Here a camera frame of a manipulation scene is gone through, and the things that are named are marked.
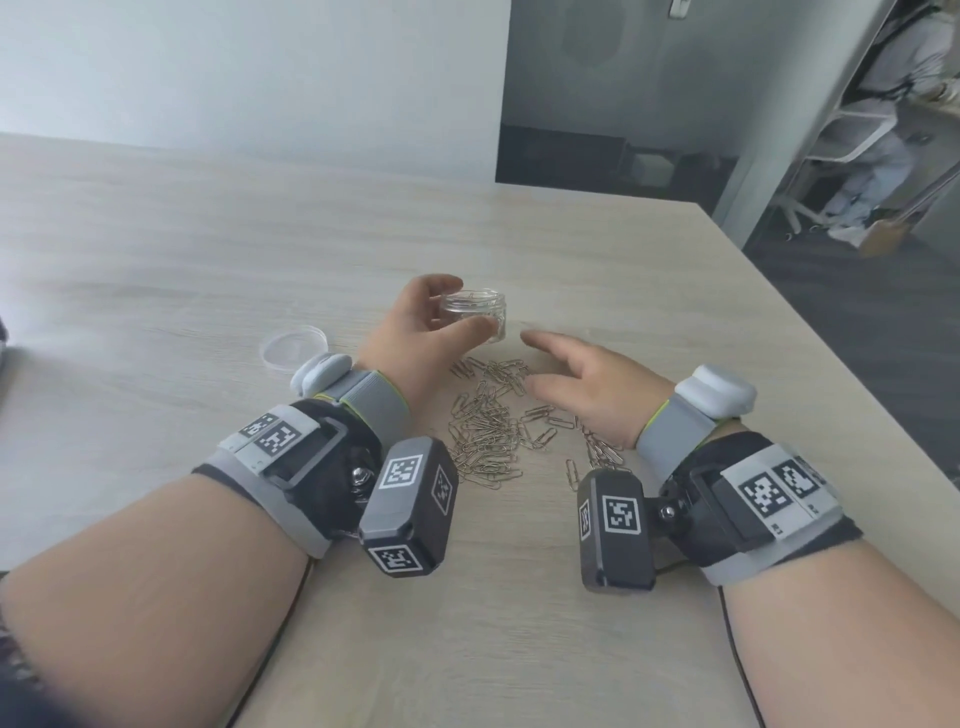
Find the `white chair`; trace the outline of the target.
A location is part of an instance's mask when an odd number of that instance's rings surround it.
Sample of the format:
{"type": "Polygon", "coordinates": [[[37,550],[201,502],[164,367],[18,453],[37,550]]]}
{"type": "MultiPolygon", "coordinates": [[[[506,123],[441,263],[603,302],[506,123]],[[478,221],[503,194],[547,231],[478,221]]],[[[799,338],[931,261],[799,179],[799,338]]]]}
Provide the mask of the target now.
{"type": "Polygon", "coordinates": [[[770,201],[770,208],[779,211],[787,224],[785,241],[827,225],[824,215],[813,211],[802,201],[813,181],[821,175],[821,167],[843,168],[853,164],[894,130],[896,124],[894,112],[882,113],[848,106],[839,106],[834,110],[806,155],[787,172],[770,201]]]}

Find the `small white box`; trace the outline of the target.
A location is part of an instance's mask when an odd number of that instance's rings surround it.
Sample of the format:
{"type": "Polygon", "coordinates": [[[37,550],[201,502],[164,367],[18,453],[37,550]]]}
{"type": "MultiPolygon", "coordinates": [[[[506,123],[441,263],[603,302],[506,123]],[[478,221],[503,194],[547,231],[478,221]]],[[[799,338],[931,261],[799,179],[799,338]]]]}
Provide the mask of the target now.
{"type": "Polygon", "coordinates": [[[642,187],[669,188],[675,170],[676,164],[671,158],[638,151],[630,164],[630,177],[642,187]]]}

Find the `white tracker pod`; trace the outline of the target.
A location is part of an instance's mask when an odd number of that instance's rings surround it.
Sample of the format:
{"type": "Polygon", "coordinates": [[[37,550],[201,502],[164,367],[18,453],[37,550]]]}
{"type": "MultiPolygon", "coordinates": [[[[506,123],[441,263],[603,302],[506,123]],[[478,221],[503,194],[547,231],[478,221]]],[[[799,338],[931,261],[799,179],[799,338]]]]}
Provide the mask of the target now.
{"type": "Polygon", "coordinates": [[[674,393],[714,421],[742,418],[751,414],[758,398],[757,388],[730,371],[713,365],[698,366],[679,381],[674,393]]]}
{"type": "Polygon", "coordinates": [[[317,354],[295,371],[290,387],[300,398],[312,398],[338,383],[353,369],[354,361],[347,354],[325,352],[317,354]]]}

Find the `clear round jar lid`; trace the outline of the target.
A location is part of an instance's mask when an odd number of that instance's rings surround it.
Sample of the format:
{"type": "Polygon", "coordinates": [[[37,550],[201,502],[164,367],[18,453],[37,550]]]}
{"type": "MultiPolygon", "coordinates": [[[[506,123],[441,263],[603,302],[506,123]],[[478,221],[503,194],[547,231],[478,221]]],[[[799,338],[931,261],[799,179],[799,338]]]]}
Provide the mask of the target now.
{"type": "Polygon", "coordinates": [[[268,369],[293,374],[308,360],[329,350],[329,339],[321,329],[302,324],[267,336],[258,346],[258,355],[268,369]]]}

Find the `black wrist mount with markers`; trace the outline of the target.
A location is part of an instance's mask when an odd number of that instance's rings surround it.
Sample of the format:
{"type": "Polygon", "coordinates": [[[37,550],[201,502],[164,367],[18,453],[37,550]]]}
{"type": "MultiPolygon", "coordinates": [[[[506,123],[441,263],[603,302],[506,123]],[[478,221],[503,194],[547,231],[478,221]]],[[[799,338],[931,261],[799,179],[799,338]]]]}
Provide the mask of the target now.
{"type": "Polygon", "coordinates": [[[757,432],[702,444],[659,493],[679,505],[671,542],[717,588],[863,536],[826,480],[757,432]]]}
{"type": "Polygon", "coordinates": [[[255,505],[313,561],[353,533],[386,446],[348,407],[307,398],[261,416],[236,452],[225,442],[193,469],[255,505]]]}

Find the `small clear plastic jar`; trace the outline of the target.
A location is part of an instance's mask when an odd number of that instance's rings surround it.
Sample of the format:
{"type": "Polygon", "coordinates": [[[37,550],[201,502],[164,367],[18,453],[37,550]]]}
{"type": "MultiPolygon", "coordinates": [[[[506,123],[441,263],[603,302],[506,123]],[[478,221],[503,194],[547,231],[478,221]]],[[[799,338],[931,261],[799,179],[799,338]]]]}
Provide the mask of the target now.
{"type": "Polygon", "coordinates": [[[497,322],[496,333],[486,343],[501,342],[506,337],[507,299],[505,294],[494,289],[462,289],[440,297],[438,319],[452,324],[467,318],[481,316],[497,322]]]}

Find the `person's left forearm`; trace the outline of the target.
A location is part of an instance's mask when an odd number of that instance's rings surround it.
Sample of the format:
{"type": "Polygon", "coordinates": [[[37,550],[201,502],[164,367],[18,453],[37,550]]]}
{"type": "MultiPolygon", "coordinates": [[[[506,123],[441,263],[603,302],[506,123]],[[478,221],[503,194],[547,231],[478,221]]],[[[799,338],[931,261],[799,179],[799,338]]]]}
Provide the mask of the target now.
{"type": "Polygon", "coordinates": [[[220,728],[308,556],[191,474],[15,567],[0,615],[70,728],[220,728]]]}

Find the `light wooden box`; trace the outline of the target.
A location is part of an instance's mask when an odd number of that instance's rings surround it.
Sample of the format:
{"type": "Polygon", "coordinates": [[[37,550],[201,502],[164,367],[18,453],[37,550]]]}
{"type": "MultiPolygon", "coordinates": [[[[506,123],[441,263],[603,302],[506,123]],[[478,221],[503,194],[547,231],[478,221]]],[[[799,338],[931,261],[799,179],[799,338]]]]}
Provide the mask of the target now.
{"type": "Polygon", "coordinates": [[[922,219],[922,214],[896,216],[872,223],[858,247],[862,259],[884,258],[893,255],[906,237],[922,219]]]}

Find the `pile of silver paper clips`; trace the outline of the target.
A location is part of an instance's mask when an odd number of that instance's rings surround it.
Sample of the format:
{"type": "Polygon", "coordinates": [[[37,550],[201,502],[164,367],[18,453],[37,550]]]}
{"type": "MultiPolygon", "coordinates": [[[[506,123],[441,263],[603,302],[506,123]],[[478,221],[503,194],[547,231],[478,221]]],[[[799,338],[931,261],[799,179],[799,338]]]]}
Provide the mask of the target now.
{"type": "Polygon", "coordinates": [[[575,490],[590,469],[630,473],[623,449],[589,429],[579,416],[535,400],[525,386],[533,373],[522,358],[480,359],[467,356],[452,364],[450,375],[463,383],[450,405],[447,434],[453,462],[462,481],[498,490],[524,476],[529,455],[546,455],[552,444],[576,432],[586,464],[564,462],[568,486],[575,490]]]}

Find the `person's right hand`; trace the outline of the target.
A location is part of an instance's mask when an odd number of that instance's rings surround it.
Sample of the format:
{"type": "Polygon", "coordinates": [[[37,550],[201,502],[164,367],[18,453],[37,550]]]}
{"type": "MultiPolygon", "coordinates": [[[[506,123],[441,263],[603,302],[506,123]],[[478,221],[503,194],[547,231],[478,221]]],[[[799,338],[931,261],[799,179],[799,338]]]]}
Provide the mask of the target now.
{"type": "Polygon", "coordinates": [[[634,448],[648,423],[674,393],[675,383],[604,346],[557,332],[528,329],[528,347],[552,356],[580,380],[580,412],[571,413],[607,443],[634,448]]]}

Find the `person's right forearm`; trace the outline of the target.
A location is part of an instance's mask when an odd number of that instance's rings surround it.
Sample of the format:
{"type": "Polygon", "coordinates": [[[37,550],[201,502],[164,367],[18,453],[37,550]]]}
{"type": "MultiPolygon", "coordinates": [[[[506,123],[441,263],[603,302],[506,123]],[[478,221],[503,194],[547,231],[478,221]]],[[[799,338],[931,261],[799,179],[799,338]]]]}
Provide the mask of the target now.
{"type": "Polygon", "coordinates": [[[724,595],[765,728],[960,728],[960,618],[868,541],[724,595]]]}

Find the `person's left hand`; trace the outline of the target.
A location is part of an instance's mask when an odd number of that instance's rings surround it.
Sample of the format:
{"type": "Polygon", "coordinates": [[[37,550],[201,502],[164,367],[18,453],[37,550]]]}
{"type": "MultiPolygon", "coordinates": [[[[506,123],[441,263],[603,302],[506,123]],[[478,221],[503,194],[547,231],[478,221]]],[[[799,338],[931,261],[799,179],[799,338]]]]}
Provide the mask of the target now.
{"type": "Polygon", "coordinates": [[[431,360],[431,322],[439,319],[441,297],[463,285],[460,277],[449,273],[411,279],[354,358],[356,369],[377,371],[389,381],[413,415],[430,401],[456,362],[431,360]]]}

